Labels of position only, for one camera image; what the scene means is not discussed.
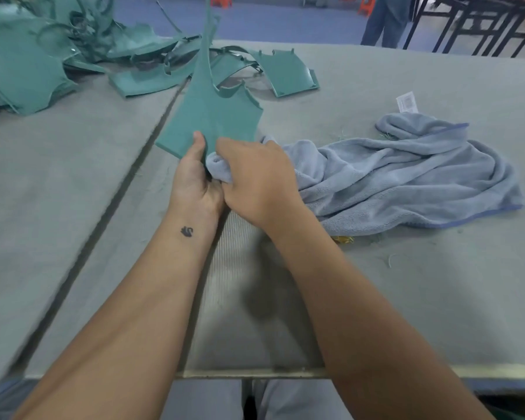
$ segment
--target towel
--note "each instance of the towel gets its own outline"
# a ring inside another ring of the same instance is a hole
[[[376,124],[387,139],[321,148],[300,140],[283,149],[301,198],[331,236],[371,235],[396,225],[454,227],[524,204],[513,167],[467,140],[468,125],[390,113]],[[214,178],[231,182],[229,165],[216,153],[206,166]]]

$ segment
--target towel label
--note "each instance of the towel label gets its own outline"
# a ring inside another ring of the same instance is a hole
[[[418,113],[416,99],[412,91],[397,97],[397,104],[399,105],[399,112]]]

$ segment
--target black wrist tattoo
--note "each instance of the black wrist tattoo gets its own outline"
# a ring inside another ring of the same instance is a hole
[[[181,234],[185,237],[191,237],[193,233],[193,230],[191,227],[183,227],[181,229]]]

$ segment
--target person's right hand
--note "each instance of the person's right hand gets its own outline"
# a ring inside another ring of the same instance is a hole
[[[267,234],[292,209],[304,208],[292,162],[274,141],[266,144],[221,137],[216,152],[229,164],[233,183],[222,183],[231,210]]]

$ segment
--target person's right arm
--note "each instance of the person's right arm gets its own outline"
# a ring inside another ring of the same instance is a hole
[[[493,419],[433,349],[345,258],[303,204],[288,156],[221,138],[228,206],[262,228],[299,287],[328,375],[354,418]]]

